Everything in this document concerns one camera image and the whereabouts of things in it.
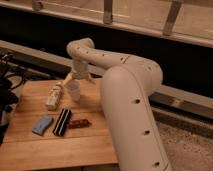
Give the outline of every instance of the gray floor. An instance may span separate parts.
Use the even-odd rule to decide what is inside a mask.
[[[16,90],[19,95],[20,92],[21,87]],[[153,111],[173,170],[213,171],[212,123],[156,107],[153,107]],[[103,165],[89,166],[84,169],[54,170],[116,171],[119,169],[116,165]]]

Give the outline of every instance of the wood grain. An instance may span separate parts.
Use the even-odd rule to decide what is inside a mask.
[[[116,163],[109,136],[6,143],[0,170],[38,170]]]
[[[45,102],[58,81],[29,81],[0,148],[0,170],[39,170],[117,163],[111,137],[100,104],[100,80],[81,80],[81,100],[74,102],[64,89],[56,111],[47,111]],[[52,133],[62,108],[71,109],[72,119],[88,119],[88,128],[67,129],[64,137]],[[54,123],[43,136],[32,127],[49,114]]]

